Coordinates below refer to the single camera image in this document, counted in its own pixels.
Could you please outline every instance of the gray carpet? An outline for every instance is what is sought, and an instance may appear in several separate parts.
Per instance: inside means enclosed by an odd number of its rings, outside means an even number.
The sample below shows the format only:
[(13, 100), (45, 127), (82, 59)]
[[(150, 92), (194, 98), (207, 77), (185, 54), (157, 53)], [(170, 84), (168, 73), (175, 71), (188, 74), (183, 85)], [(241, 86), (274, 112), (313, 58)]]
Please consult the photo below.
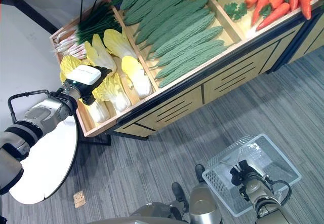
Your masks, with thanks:
[[(148, 141), (113, 137), (112, 146), (80, 145), (73, 169), (49, 199), (22, 205), (3, 199), (9, 223), (87, 223), (127, 216), (151, 201), (173, 200), (178, 181), (189, 194), (194, 166), (246, 134), (267, 134), (301, 172), (286, 205), (300, 223), (324, 223), (324, 47), (263, 74), (154, 133)], [(86, 205), (75, 209), (73, 194)], [(254, 223), (249, 212), (223, 221)]]

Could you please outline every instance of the plastic basket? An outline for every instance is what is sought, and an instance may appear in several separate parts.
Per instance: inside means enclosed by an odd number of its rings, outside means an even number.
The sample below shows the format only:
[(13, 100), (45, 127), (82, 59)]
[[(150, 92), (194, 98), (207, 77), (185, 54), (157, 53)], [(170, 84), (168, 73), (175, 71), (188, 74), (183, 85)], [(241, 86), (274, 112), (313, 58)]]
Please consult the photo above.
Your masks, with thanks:
[[(239, 194), (240, 186), (231, 183), (232, 175), (229, 172), (232, 166), (242, 160), (253, 162), (272, 180), (284, 180), (292, 185), (301, 179), (299, 171), (267, 135), (244, 136), (211, 158), (202, 174), (211, 190), (236, 217), (252, 209), (251, 203)], [(279, 198), (287, 186), (275, 184), (273, 188), (275, 196)]]

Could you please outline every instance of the parsley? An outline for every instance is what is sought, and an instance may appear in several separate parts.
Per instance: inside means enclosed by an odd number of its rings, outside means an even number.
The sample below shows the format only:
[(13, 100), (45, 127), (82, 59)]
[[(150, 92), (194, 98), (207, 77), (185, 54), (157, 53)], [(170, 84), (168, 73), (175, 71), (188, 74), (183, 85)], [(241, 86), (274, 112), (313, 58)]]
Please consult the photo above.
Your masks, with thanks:
[(248, 13), (246, 3), (241, 3), (237, 6), (237, 3), (225, 4), (224, 10), (232, 20), (239, 20)]
[(263, 19), (265, 19), (271, 14), (271, 11), (272, 11), (271, 5), (266, 5), (262, 8), (259, 14), (263, 16)]

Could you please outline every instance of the drawer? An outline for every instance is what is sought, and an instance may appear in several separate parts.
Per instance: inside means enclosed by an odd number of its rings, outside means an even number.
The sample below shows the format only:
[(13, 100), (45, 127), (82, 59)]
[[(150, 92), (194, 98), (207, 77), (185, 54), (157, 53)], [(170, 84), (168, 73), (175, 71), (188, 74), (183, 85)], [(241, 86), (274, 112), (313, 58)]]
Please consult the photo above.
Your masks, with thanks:
[(116, 132), (146, 137), (155, 130), (177, 121), (203, 105), (201, 86), (195, 87), (180, 97), (171, 99), (163, 106), (157, 106), (145, 116), (116, 129)]
[(125, 127), (120, 127), (115, 130), (118, 133), (124, 133), (124, 134), (131, 134), (131, 135), (137, 135), (140, 137), (147, 137), (151, 133), (153, 133), (155, 130), (146, 128), (143, 125), (133, 123)]
[(138, 123), (157, 130), (177, 121), (179, 118), (193, 112), (202, 105), (203, 99), (201, 96), (201, 87), (199, 86), (143, 117)]
[(227, 92), (269, 70), (286, 46), (297, 34), (302, 24), (286, 31), (258, 49), (216, 72), (204, 83), (205, 102), (211, 102)]

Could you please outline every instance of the produce display stand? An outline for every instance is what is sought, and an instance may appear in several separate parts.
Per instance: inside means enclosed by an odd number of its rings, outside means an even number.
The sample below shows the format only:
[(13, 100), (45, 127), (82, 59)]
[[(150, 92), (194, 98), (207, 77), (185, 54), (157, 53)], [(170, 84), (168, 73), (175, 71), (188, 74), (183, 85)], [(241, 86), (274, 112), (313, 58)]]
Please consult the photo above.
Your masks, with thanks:
[[(278, 69), (284, 63), (289, 62), (291, 58), (297, 57), (301, 53), (300, 49), (305, 50), (306, 43), (309, 45), (312, 43), (308, 51), (324, 43), (323, 36), (318, 36), (317, 42), (313, 42), (312, 39), (315, 39), (315, 35), (310, 35), (310, 37), (305, 35), (311, 34), (313, 27), (316, 33), (318, 30), (323, 31), (324, 22), (320, 17), (324, 11), (320, 8), (322, 1), (311, 1), (313, 18), (309, 21), (306, 21), (298, 8), (260, 31), (255, 31), (255, 28), (261, 21), (251, 28), (252, 10), (248, 10), (248, 14), (236, 22), (233, 22), (223, 10), (227, 3), (243, 1), (208, 0), (207, 6), (216, 14), (216, 19), (211, 26), (222, 25), (223, 32), (217, 38), (222, 39), (225, 45), (231, 46), (163, 88), (159, 88), (160, 81), (154, 79), (160, 69), (150, 68), (158, 60), (146, 60), (149, 47), (140, 50), (139, 47), (142, 44), (135, 45), (133, 33), (138, 24), (125, 26), (124, 12), (118, 10), (118, 7), (112, 6), (115, 17), (125, 30), (154, 90), (150, 96), (142, 100), (138, 99), (133, 90), (126, 90), (128, 97), (132, 98), (132, 106), (118, 115), (113, 111), (111, 103), (106, 103), (111, 118), (102, 124), (94, 123), (88, 111), (82, 103), (79, 103), (77, 116), (84, 135), (86, 137), (96, 136), (105, 132), (112, 135), (146, 139), (156, 130), (193, 112), (259, 74), (269, 72), (274, 67)], [(83, 17), (86, 17), (88, 13), (89, 10), (85, 11)], [(53, 46), (59, 33), (69, 30), (77, 23), (78, 18), (53, 34), (50, 37)], [(57, 53), (56, 56), (60, 63), (61, 54)]]

